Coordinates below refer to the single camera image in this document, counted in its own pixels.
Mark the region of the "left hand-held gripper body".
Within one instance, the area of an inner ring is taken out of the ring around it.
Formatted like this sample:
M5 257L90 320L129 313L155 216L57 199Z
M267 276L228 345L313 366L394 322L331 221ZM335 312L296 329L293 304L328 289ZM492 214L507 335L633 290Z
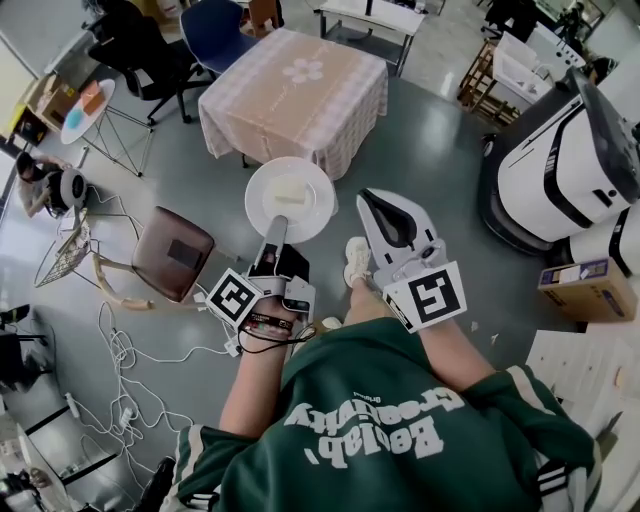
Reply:
M273 299L303 324L313 319L316 290L307 282L309 263L291 245L263 243L248 271L229 268L206 296L206 306L235 330L274 327L290 331L293 323L256 310L262 300Z

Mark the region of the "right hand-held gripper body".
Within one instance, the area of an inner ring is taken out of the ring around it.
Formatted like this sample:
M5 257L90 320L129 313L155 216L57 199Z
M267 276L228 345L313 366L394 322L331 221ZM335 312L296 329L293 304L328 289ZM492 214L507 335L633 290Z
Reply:
M449 262L438 238L401 264L374 273L384 302L409 333L467 311L458 264Z

